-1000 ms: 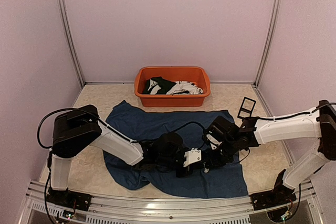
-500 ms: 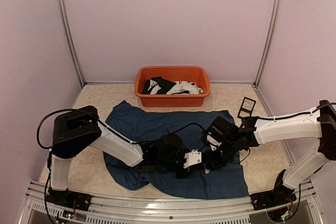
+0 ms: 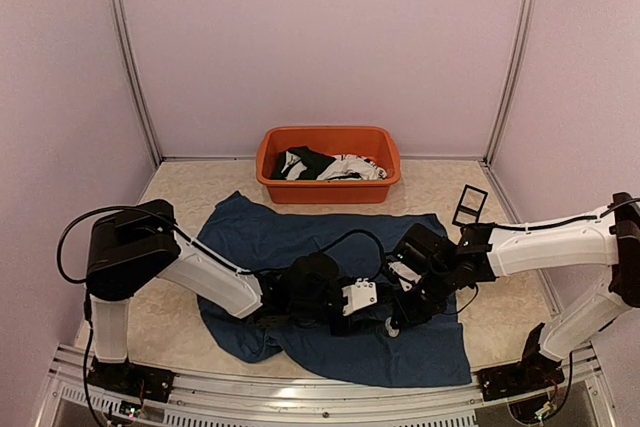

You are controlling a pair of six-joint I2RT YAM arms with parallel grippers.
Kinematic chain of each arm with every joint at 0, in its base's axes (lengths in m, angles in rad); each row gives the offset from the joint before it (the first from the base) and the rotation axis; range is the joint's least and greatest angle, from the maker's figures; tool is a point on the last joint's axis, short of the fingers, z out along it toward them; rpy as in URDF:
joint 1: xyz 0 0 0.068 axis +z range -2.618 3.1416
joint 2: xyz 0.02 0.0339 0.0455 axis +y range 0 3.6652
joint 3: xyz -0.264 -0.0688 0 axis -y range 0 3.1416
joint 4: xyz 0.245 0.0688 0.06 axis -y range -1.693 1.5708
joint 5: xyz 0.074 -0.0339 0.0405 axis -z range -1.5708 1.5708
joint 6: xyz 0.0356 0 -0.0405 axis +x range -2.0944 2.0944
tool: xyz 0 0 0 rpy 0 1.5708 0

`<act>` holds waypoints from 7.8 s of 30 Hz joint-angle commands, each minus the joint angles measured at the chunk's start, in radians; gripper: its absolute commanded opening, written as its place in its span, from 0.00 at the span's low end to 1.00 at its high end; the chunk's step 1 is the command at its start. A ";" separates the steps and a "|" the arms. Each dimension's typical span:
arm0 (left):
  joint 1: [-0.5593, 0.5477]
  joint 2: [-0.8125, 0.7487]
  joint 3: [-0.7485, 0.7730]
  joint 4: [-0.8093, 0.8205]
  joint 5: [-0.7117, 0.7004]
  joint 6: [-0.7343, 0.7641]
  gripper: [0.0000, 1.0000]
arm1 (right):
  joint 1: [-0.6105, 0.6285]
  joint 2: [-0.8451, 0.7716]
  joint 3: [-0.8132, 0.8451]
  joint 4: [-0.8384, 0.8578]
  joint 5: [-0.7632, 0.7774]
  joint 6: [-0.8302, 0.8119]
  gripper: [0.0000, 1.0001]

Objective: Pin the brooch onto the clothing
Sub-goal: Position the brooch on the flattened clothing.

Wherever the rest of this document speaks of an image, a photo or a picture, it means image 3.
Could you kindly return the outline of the dark blue t-shirt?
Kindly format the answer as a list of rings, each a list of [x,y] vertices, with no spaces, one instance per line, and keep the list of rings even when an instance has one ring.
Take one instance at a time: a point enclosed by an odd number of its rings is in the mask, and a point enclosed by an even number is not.
[[[342,273],[369,277],[378,249],[391,250],[414,224],[443,235],[433,213],[418,215],[279,214],[235,192],[219,202],[198,240],[248,270],[286,268],[297,258],[327,246],[341,235],[351,238],[330,249]],[[225,352],[258,363],[285,353],[321,377],[387,388],[452,387],[471,382],[463,326],[450,299],[447,312],[391,338],[383,326],[348,337],[334,337],[325,326],[301,322],[281,329],[257,329],[214,303],[198,301],[204,325]]]

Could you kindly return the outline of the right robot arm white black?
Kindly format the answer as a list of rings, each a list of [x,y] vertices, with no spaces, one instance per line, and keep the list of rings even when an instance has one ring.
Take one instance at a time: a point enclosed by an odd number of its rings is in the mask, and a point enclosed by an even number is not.
[[[525,271],[606,267],[601,280],[558,318],[530,332],[511,380],[531,391],[576,346],[638,307],[639,201],[620,192],[608,205],[547,223],[467,224],[458,242],[415,224],[392,257],[418,275],[397,295],[385,322],[392,337],[444,313],[449,297],[465,287]]]

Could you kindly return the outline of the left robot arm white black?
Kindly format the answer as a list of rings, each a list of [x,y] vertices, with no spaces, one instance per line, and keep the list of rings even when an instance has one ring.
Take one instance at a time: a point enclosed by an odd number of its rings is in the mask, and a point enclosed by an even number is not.
[[[375,279],[345,277],[325,250],[296,259],[287,268],[250,270],[189,236],[174,208],[163,199],[138,206],[109,206],[86,212],[67,224],[56,246],[63,263],[67,237],[94,218],[86,272],[81,278],[59,272],[85,289],[90,344],[102,377],[121,392],[140,381],[129,361],[131,299],[159,278],[217,305],[253,328],[281,328],[299,320],[348,333],[359,313],[380,303]]]

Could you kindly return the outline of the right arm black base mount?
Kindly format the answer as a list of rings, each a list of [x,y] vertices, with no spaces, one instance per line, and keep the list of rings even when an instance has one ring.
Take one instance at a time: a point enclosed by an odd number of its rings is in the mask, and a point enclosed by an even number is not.
[[[565,380],[561,368],[523,367],[519,363],[482,369],[477,372],[477,378],[484,401],[522,395]]]

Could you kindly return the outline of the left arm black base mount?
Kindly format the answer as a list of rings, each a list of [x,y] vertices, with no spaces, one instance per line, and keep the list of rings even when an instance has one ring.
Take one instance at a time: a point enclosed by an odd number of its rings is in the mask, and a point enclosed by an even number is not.
[[[139,400],[167,403],[176,374],[138,364],[103,364],[90,368],[88,383]]]

